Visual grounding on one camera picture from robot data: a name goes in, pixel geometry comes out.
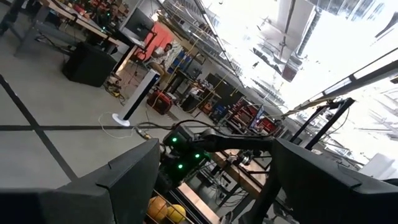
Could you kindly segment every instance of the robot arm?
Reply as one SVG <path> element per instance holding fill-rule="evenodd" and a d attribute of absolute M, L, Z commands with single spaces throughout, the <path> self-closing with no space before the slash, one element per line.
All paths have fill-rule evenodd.
<path fill-rule="evenodd" d="M 207 152 L 221 152 L 227 149 L 244 149 L 253 151 L 268 151 L 272 147 L 273 137 L 225 136 L 217 134 L 214 129 L 202 132 L 193 138 L 190 144 Z"/>

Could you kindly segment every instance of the concrete floor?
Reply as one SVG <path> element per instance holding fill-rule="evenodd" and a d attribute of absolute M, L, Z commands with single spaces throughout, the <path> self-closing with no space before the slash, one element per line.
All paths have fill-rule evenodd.
<path fill-rule="evenodd" d="M 0 3 L 0 18 L 8 6 Z M 16 26 L 21 30 L 28 25 L 21 15 Z M 27 110 L 41 126 L 116 125 L 110 113 L 121 109 L 119 100 L 100 88 L 68 81 L 60 71 L 66 56 L 35 43 L 31 51 L 20 57 L 13 54 L 18 40 L 6 32 L 0 38 L 0 74 L 11 86 Z M 111 159 L 144 142 L 131 130 L 108 131 L 44 131 L 44 142 L 35 131 L 7 131 L 9 126 L 28 126 L 29 122 L 3 88 L 0 88 L 0 187 L 42 187 L 54 189 L 69 183 L 65 166 L 81 177 L 106 164 Z M 171 113 L 179 120 L 193 119 L 190 114 L 173 106 Z M 210 123 L 203 114 L 197 119 Z M 145 102 L 132 115 L 130 122 L 152 121 L 171 125 L 175 121 L 147 108 Z M 195 128 L 200 132 L 204 128 Z M 148 133 L 162 139 L 167 131 L 151 129 Z M 54 150 L 60 156 L 53 156 Z M 217 210 L 224 215 L 232 208 Z"/>

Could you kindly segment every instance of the black monitor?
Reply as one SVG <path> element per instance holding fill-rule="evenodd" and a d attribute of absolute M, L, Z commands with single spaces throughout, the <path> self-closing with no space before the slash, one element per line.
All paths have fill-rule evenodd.
<path fill-rule="evenodd" d="M 141 40 L 144 40 L 153 26 L 154 21 L 141 10 L 136 9 L 124 27 L 135 33 Z"/>

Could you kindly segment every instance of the metal frame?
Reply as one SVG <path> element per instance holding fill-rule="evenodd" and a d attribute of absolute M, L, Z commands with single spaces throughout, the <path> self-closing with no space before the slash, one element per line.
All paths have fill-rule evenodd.
<path fill-rule="evenodd" d="M 323 111 L 325 111 L 327 108 L 335 109 L 337 108 L 337 112 L 335 115 L 324 125 L 323 128 L 313 137 L 313 139 L 305 146 L 306 149 L 311 150 L 311 148 L 319 141 L 319 139 L 327 132 L 327 130 L 330 129 L 330 127 L 337 121 L 338 118 L 341 117 L 341 115 L 348 110 L 348 108 L 354 103 L 355 101 L 352 98 L 347 98 L 345 100 L 339 101 L 339 102 L 330 102 L 329 104 L 325 106 L 321 106 L 317 108 L 316 112 L 314 112 L 313 115 L 306 121 L 303 126 L 293 135 L 293 137 L 290 139 L 290 142 L 293 142 L 299 135 L 302 133 L 305 128 L 310 124 L 310 122 L 315 119 L 318 115 L 320 115 Z M 245 173 L 254 183 L 256 183 L 263 191 L 264 187 L 266 185 L 261 185 L 258 180 L 256 180 L 253 176 L 250 175 L 249 172 L 244 170 L 242 167 L 238 166 L 239 170 L 241 170 L 243 173 Z M 232 217 L 231 221 L 235 220 L 238 215 L 250 204 L 250 202 L 254 200 L 250 195 L 245 196 L 242 201 L 240 201 L 237 206 L 232 210 L 232 212 L 229 213 L 229 216 Z"/>
<path fill-rule="evenodd" d="M 180 189 L 171 190 L 167 195 L 165 195 L 167 200 L 170 200 L 172 203 L 177 203 L 184 208 L 186 208 L 187 215 L 194 223 L 201 224 L 211 224 L 209 219 L 199 211 L 196 206 L 184 195 L 184 193 Z"/>
<path fill-rule="evenodd" d="M 388 53 L 382 55 L 381 57 L 375 59 L 373 62 L 371 62 L 370 64 L 368 64 L 367 66 L 355 71 L 354 73 L 352 73 L 351 75 L 348 75 L 347 77 L 345 77 L 344 79 L 340 80 L 339 82 L 335 83 L 334 85 L 332 85 L 330 88 L 333 88 L 333 86 L 339 85 L 341 82 L 343 82 L 346 79 L 349 79 L 351 82 L 349 84 L 343 85 L 341 88 L 338 88 L 336 90 L 331 91 L 330 93 L 325 93 L 325 91 L 321 92 L 320 94 L 322 94 L 321 97 L 315 99 L 315 100 L 307 100 L 306 102 L 302 103 L 301 105 L 298 105 L 294 108 L 294 110 L 292 111 L 288 111 L 285 115 L 288 116 L 290 114 L 294 114 L 296 113 L 298 110 L 305 110 L 307 108 L 313 107 L 318 105 L 319 103 L 322 103 L 324 101 L 336 98 L 337 96 L 341 96 L 344 95 L 346 93 L 349 93 L 353 90 L 356 90 L 358 88 L 364 87 L 366 85 L 370 85 L 372 83 L 375 83 L 377 81 L 380 81 L 382 79 L 385 79 L 389 76 L 392 76 L 394 74 L 398 73 L 398 59 L 393 60 L 391 63 L 378 68 L 377 70 L 361 76 L 360 78 L 356 78 L 355 74 L 357 74 L 358 72 L 360 72 L 361 70 L 365 69 L 366 67 L 368 67 L 369 65 L 373 64 L 374 62 L 377 62 L 378 60 L 382 59 L 383 57 L 393 53 L 394 51 L 396 51 L 398 48 L 395 48 L 391 51 L 389 51 Z"/>

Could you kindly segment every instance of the wire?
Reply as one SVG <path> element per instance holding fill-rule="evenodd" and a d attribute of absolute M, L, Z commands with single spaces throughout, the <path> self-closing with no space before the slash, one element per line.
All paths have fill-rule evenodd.
<path fill-rule="evenodd" d="M 340 128 L 342 128 L 343 126 L 344 126 L 344 124 L 347 122 L 347 120 L 348 120 L 348 115 L 349 115 L 349 108 L 348 108 L 348 110 L 347 110 L 347 115 L 346 115 L 346 118 L 344 119 L 344 121 L 342 122 L 342 124 L 338 127 L 338 128 L 336 128 L 335 130 L 333 130 L 331 133 L 329 133 L 329 134 L 326 134 L 323 138 L 321 138 L 319 141 L 323 141 L 326 137 L 330 137 L 330 135 L 331 134 L 333 134 L 333 133 L 335 133 L 335 132 L 337 132 Z"/>
<path fill-rule="evenodd" d="M 103 124 L 102 124 L 102 122 L 101 122 L 101 118 L 104 116 L 104 114 L 112 114 L 112 113 L 111 113 L 111 112 L 105 112 L 105 113 L 101 114 L 101 115 L 98 117 L 99 125 L 101 125 L 102 130 L 103 130 L 108 136 L 111 136 L 112 138 L 115 138 L 115 139 L 125 139 L 125 138 L 131 138 L 131 137 L 132 137 L 132 135 L 134 134 L 134 128 L 135 128 L 135 127 L 132 127 L 132 128 L 131 128 L 131 134 L 130 134 L 129 136 L 117 137 L 117 136 L 113 136 L 111 133 L 107 132 L 107 130 L 104 129 L 104 126 L 103 126 Z"/>

